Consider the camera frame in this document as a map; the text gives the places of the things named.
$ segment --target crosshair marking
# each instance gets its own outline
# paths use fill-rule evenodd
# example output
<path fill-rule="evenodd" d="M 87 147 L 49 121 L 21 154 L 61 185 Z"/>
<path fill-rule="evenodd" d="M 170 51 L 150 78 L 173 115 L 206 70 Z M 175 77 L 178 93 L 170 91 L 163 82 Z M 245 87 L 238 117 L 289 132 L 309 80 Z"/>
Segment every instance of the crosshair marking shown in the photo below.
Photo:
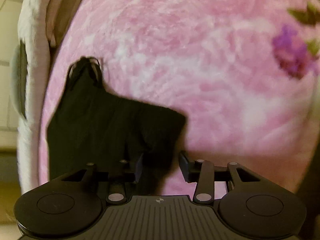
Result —
<path fill-rule="evenodd" d="M 162 203 L 162 202 L 165 201 L 165 200 L 164 200 L 163 198 L 157 198 L 156 201 L 157 201 L 158 203 Z"/>

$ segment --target blurred cushion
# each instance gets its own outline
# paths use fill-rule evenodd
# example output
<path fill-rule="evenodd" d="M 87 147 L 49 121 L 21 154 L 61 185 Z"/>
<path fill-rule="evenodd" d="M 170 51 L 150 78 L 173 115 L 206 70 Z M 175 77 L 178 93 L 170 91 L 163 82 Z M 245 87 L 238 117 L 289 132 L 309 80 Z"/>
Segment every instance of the blurred cushion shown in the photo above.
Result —
<path fill-rule="evenodd" d="M 58 46 L 66 33 L 81 0 L 62 0 L 54 26 L 54 37 Z"/>
<path fill-rule="evenodd" d="M 11 67 L 11 91 L 10 97 L 12 105 L 17 113 L 26 118 L 25 101 L 26 101 L 26 82 L 27 82 L 27 54 L 26 46 L 20 41 L 20 44 L 14 50 L 10 61 Z"/>
<path fill-rule="evenodd" d="M 46 36 L 51 47 L 56 46 L 55 37 L 53 34 L 54 26 L 58 11 L 63 0 L 50 0 L 47 7 L 46 15 Z"/>

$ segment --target wall tile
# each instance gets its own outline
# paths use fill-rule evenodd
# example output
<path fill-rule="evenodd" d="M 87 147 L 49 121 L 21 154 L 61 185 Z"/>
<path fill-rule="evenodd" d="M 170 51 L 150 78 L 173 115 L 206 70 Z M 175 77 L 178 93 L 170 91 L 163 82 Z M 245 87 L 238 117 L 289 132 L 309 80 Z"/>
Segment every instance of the wall tile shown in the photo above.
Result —
<path fill-rule="evenodd" d="M 21 3 L 6 0 L 0 11 L 0 60 L 10 61 L 18 44 L 18 19 Z"/>
<path fill-rule="evenodd" d="M 9 113 L 8 113 L 8 127 L 11 129 L 18 128 L 19 117 L 16 110 L 13 108 L 11 100 L 9 100 Z"/>
<path fill-rule="evenodd" d="M 7 127 L 10 67 L 0 65 L 0 127 Z"/>
<path fill-rule="evenodd" d="M 0 0 L 0 8 L 3 5 L 3 3 L 4 3 L 4 0 Z"/>
<path fill-rule="evenodd" d="M 17 135 L 18 135 L 18 132 L 16 131 L 0 130 L 0 151 L 17 149 Z"/>

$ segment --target floral pattern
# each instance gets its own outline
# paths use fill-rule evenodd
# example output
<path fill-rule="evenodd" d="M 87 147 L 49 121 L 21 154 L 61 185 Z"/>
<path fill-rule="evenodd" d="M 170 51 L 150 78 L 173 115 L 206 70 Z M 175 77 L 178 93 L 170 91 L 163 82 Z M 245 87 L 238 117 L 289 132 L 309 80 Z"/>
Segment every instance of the floral pattern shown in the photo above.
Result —
<path fill-rule="evenodd" d="M 274 55 L 280 64 L 280 68 L 287 72 L 290 77 L 301 79 L 309 71 L 315 75 L 317 71 L 317 57 L 314 56 L 319 50 L 318 43 L 313 40 L 306 44 L 299 36 L 298 32 L 285 25 L 282 33 L 272 41 Z"/>
<path fill-rule="evenodd" d="M 320 22 L 320 12 L 311 3 L 308 3 L 305 11 L 289 8 L 288 12 L 297 21 L 305 25 L 315 26 L 318 22 Z"/>

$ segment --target pink plush fabric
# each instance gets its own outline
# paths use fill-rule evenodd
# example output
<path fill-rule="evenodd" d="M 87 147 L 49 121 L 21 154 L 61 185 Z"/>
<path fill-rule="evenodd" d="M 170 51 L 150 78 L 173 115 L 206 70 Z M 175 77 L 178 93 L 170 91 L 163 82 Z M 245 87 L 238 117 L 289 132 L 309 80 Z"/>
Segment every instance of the pink plush fabric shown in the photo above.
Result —
<path fill-rule="evenodd" d="M 108 90 L 184 113 L 180 147 L 215 165 L 239 162 L 294 190 L 319 132 L 306 119 L 315 79 L 290 78 L 272 39 L 284 25 L 319 36 L 287 13 L 308 0 L 83 0 L 53 65 L 44 101 L 40 183 L 48 180 L 46 127 L 69 65 L 100 59 Z M 177 165 L 162 194 L 190 194 Z"/>

